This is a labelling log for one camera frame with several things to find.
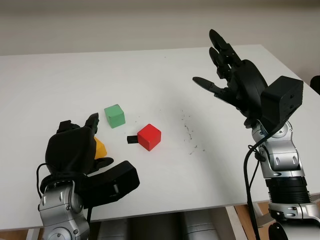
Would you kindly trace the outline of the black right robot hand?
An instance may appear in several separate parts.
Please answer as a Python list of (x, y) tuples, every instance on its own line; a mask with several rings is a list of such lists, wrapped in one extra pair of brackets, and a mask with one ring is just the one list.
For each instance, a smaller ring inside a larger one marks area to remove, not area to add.
[(246, 117), (245, 127), (252, 128), (262, 117), (261, 93), (268, 85), (253, 62), (240, 59), (218, 32), (211, 29), (209, 38), (213, 44), (209, 48), (209, 56), (216, 66), (217, 75), (226, 80), (227, 86), (220, 88), (198, 76), (192, 80), (216, 98), (234, 106)]

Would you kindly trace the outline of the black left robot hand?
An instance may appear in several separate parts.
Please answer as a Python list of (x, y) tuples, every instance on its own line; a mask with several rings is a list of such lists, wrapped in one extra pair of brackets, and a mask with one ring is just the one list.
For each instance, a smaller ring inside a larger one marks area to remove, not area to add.
[(70, 120), (60, 122), (45, 152), (45, 163), (52, 175), (71, 172), (88, 175), (114, 162), (106, 155), (96, 157), (98, 124), (98, 113), (90, 115), (82, 127)]

